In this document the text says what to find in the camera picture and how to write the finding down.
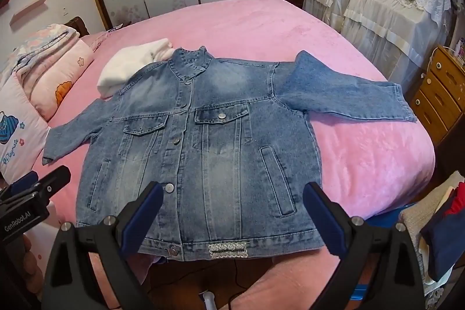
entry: side pocket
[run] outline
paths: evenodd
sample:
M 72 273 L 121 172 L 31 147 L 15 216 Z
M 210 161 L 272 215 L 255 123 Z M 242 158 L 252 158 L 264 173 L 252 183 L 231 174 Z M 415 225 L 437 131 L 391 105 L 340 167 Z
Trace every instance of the side pocket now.
M 260 149 L 260 153 L 281 216 L 294 213 L 295 206 L 289 191 L 289 185 L 273 148 L 264 146 Z
M 92 191 L 92 196 L 90 198 L 89 209 L 93 212 L 97 211 L 97 203 L 99 201 L 100 192 L 102 190 L 102 184 L 105 181 L 106 173 L 108 172 L 108 166 L 110 165 L 109 161 L 103 161 L 100 166 L 99 173 L 95 179 L 94 190 Z

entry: white folded cloth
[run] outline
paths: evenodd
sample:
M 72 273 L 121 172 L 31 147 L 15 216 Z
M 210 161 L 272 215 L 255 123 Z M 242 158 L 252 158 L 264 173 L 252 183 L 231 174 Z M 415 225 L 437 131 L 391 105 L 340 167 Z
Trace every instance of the white folded cloth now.
M 173 45 L 167 38 L 119 50 L 100 74 L 99 93 L 102 97 L 112 96 L 141 68 L 152 62 L 166 61 L 173 52 Z

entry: wooden drawer cabinet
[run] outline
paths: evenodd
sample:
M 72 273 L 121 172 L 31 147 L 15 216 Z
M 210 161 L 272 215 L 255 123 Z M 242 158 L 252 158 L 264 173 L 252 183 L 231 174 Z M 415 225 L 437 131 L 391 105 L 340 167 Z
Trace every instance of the wooden drawer cabinet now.
M 420 90 L 436 112 L 441 115 L 440 118 L 446 128 L 448 130 L 452 128 L 462 111 L 454 101 L 454 98 L 431 71 L 426 74 Z
M 415 94 L 410 107 L 430 135 L 434 146 L 437 146 L 447 134 L 447 128 L 421 90 Z
M 454 129 L 465 110 L 465 71 L 442 47 L 410 104 L 434 146 Z
M 442 47 L 434 54 L 431 71 L 447 88 L 460 109 L 465 110 L 465 73 Z

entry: chest pocket flap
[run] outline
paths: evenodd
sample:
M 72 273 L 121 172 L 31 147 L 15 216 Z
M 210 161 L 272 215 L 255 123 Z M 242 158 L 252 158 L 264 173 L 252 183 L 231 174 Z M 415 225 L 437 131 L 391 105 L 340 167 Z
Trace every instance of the chest pocket flap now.
M 225 124 L 249 114 L 248 103 L 195 111 L 197 124 Z
M 143 136 L 163 129 L 168 120 L 168 115 L 155 117 L 141 117 L 128 120 L 124 126 L 124 132 L 134 136 Z

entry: denim jacket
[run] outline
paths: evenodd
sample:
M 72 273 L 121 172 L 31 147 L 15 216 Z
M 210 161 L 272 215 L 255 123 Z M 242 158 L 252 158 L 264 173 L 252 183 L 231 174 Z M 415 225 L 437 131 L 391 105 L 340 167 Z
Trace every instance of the denim jacket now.
M 323 242 L 302 203 L 304 185 L 321 183 L 309 111 L 416 120 L 399 85 L 334 72 L 305 51 L 295 62 L 254 62 L 177 49 L 51 129 L 44 164 L 90 141 L 79 225 L 163 183 L 140 252 L 187 261 L 312 250 Z

